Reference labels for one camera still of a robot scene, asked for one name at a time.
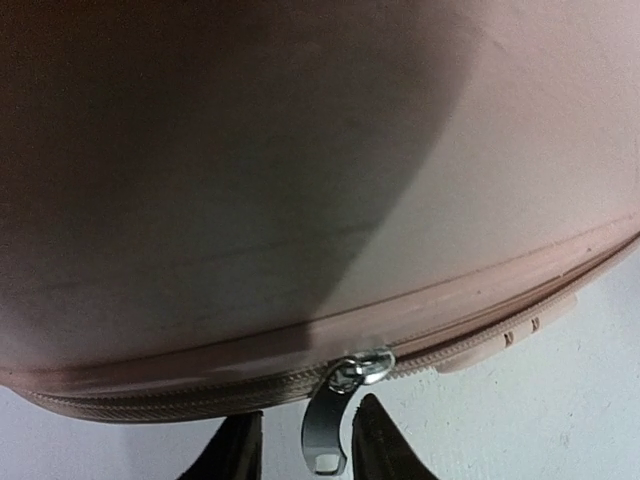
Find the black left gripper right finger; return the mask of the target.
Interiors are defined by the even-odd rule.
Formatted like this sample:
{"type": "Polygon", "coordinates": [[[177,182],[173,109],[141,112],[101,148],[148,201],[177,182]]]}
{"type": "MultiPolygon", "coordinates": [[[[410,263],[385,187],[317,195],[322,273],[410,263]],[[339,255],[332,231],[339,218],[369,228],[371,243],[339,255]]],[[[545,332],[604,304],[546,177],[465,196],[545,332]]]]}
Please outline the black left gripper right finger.
{"type": "Polygon", "coordinates": [[[352,422],[355,480],[437,480],[410,447],[374,394],[365,395],[352,422]]]}

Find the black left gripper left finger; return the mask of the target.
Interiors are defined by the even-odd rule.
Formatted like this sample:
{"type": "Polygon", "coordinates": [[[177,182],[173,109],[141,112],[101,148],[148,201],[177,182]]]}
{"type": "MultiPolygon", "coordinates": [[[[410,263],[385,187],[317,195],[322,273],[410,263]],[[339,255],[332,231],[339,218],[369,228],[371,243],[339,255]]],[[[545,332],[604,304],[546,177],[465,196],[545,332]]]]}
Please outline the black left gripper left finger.
{"type": "Polygon", "coordinates": [[[179,480],[258,480],[262,474],[263,413],[227,417],[179,480]]]}

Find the beige hard-shell suitcase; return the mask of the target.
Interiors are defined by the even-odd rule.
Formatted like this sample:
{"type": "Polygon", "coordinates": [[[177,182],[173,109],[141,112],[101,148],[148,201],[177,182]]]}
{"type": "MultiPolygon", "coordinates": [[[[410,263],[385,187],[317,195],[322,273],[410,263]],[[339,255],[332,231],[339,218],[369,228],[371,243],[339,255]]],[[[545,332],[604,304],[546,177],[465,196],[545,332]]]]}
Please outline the beige hard-shell suitcase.
{"type": "Polygon", "coordinates": [[[1,5],[1,384],[47,410],[459,369],[638,245],[635,1],[1,5]]]}

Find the silver zipper pull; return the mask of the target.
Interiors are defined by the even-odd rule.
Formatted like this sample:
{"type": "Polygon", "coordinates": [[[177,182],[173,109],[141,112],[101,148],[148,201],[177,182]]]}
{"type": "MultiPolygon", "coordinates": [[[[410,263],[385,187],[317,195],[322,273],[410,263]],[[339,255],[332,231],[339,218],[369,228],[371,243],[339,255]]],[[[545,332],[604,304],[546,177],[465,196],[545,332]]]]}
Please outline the silver zipper pull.
{"type": "Polygon", "coordinates": [[[301,425],[301,452],[311,474],[341,475],[347,456],[341,440],[341,423],[356,392],[383,379],[395,367],[388,347],[348,355],[332,364],[311,395],[301,425]]]}

